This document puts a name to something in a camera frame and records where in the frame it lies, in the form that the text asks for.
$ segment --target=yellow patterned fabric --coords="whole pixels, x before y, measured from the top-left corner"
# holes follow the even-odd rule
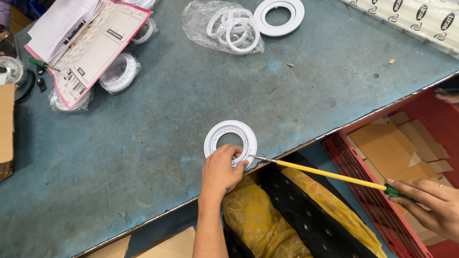
[[[281,172],[377,257],[387,258],[374,233],[336,196],[300,170],[282,167]],[[222,205],[226,224],[256,258],[313,258],[268,194],[249,176],[224,197]]]

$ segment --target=printed form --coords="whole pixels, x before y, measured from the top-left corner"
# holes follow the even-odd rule
[[[114,4],[104,8],[86,32],[84,40],[64,54],[57,63],[55,83],[70,109],[102,75],[124,49],[151,12]]]

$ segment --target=worn blue table surface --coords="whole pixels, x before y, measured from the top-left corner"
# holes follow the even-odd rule
[[[71,257],[196,197],[204,139],[221,121],[243,121],[259,155],[275,157],[459,69],[339,0],[302,1],[300,27],[263,36],[265,52],[248,56],[190,41],[181,22],[188,0],[162,1],[152,15],[160,32],[134,49],[142,70],[132,87],[110,95],[97,86],[84,113],[53,112],[44,75],[48,90],[34,88],[15,108],[0,254]],[[255,11],[261,0],[237,2]]]

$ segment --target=green screwdriver handle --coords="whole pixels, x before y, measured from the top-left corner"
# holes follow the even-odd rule
[[[419,203],[417,200],[415,200],[413,198],[410,198],[410,197],[406,196],[405,194],[401,193],[399,190],[393,188],[390,184],[385,184],[384,186],[387,187],[387,189],[384,191],[384,194],[386,194],[388,196],[403,197],[403,198],[407,198],[409,200],[412,200],[414,202]]]
[[[40,61],[38,59],[35,59],[35,58],[29,58],[29,62],[33,65],[36,65],[40,68],[43,68],[43,69],[46,69],[48,68],[48,64],[43,62],[43,61]]]

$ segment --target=screwdriver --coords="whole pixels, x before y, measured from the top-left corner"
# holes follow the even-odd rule
[[[29,58],[29,62],[31,64],[36,65],[36,66],[38,66],[40,68],[43,68],[43,69],[49,68],[49,69],[53,69],[55,71],[60,72],[60,70],[57,69],[56,67],[50,66],[49,64],[47,64],[47,63],[45,63],[43,61],[40,61],[38,59],[35,59],[35,58]]]
[[[399,197],[400,196],[400,197],[404,197],[404,198],[407,198],[409,200],[412,200],[414,202],[417,202],[415,199],[406,196],[405,194],[401,193],[399,190],[393,188],[389,184],[380,185],[380,184],[375,184],[375,183],[371,183],[371,182],[368,182],[368,181],[364,181],[364,180],[360,180],[360,179],[356,179],[356,178],[352,178],[352,177],[348,177],[348,176],[344,176],[344,175],[339,175],[339,174],[335,174],[335,173],[330,173],[330,172],[326,172],[326,171],[315,169],[315,168],[305,167],[305,166],[301,166],[301,165],[297,165],[297,164],[293,164],[293,163],[285,162],[285,161],[281,161],[281,160],[275,160],[275,159],[270,159],[270,158],[265,158],[265,157],[258,157],[258,156],[251,155],[251,154],[249,154],[249,156],[257,158],[257,159],[265,160],[265,161],[268,161],[268,162],[273,162],[273,163],[276,163],[276,164],[281,165],[281,166],[285,166],[285,167],[289,167],[289,168],[296,168],[296,169],[307,171],[307,172],[311,172],[311,173],[314,173],[314,174],[328,176],[328,177],[339,179],[339,180],[343,180],[343,181],[346,181],[346,182],[351,182],[351,183],[358,184],[358,185],[363,185],[363,186],[368,186],[368,187],[371,187],[371,188],[376,188],[376,189],[379,189],[379,190],[383,190],[384,194],[386,194],[386,195],[389,195],[389,196],[392,196],[392,197]]]

